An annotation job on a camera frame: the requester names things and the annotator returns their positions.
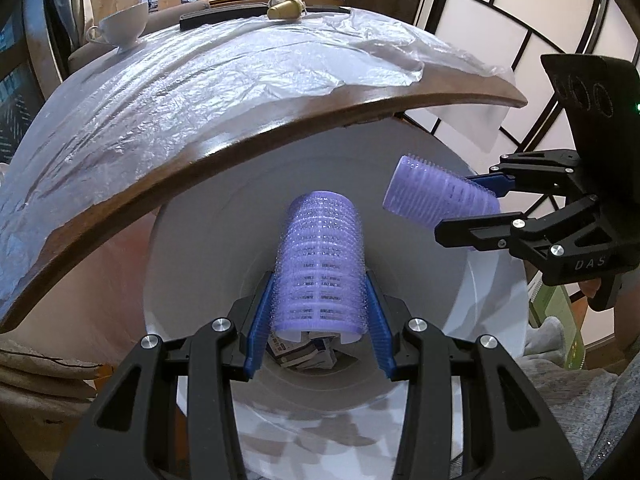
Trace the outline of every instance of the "clear plastic table cover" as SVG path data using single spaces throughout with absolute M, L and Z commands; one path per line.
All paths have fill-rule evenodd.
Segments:
M 295 22 L 263 16 L 186 32 L 175 26 L 102 56 L 47 100 L 0 188 L 0 302 L 55 229 L 171 161 L 217 124 L 260 104 L 344 85 L 408 86 L 426 64 L 513 81 L 508 70 L 423 30 L 357 9 Z M 497 129 L 488 118 L 500 107 L 479 108 L 494 112 L 479 121 Z

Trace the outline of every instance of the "green book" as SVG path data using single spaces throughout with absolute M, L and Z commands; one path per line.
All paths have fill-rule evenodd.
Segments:
M 569 295 L 564 285 L 542 283 L 542 273 L 539 272 L 529 283 L 529 324 L 538 328 L 549 316 L 557 317 L 562 323 L 567 344 L 564 368 L 579 370 L 584 365 L 584 342 L 575 324 Z

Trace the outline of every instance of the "person's finger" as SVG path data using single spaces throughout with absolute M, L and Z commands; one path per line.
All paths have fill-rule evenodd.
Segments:
M 596 292 L 600 288 L 602 284 L 602 280 L 600 278 L 595 278 L 594 280 L 588 280 L 586 282 L 580 282 L 578 285 L 580 286 L 580 290 L 587 298 L 593 298 L 596 295 Z

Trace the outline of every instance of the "cup handle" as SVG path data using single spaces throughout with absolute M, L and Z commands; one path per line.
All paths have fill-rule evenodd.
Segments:
M 91 41 L 92 43 L 98 43 L 101 45 L 108 45 L 111 43 L 107 43 L 104 40 L 99 40 L 98 38 L 102 37 L 102 33 L 100 31 L 100 27 L 98 27 L 97 25 L 92 25 L 91 27 L 89 27 L 85 34 L 84 37 L 87 41 Z

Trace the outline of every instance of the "silver screw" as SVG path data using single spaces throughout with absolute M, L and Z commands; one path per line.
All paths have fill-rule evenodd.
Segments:
M 231 328 L 231 322 L 226 317 L 219 317 L 213 320 L 211 328 L 216 332 L 226 332 Z
M 564 247 L 562 247 L 562 245 L 552 245 L 551 254 L 553 254 L 553 256 L 562 256 L 564 254 Z
M 140 341 L 140 346 L 142 346 L 142 348 L 144 348 L 145 350 L 149 350 L 150 348 L 153 348 L 154 346 L 156 346 L 159 341 L 160 340 L 158 339 L 157 335 L 153 335 L 153 334 L 145 335 L 142 338 L 142 341 Z
M 427 322 L 419 317 L 409 320 L 409 328 L 414 332 L 424 332 L 427 330 Z
M 480 338 L 480 344 L 491 349 L 498 346 L 498 340 L 492 335 L 485 334 Z

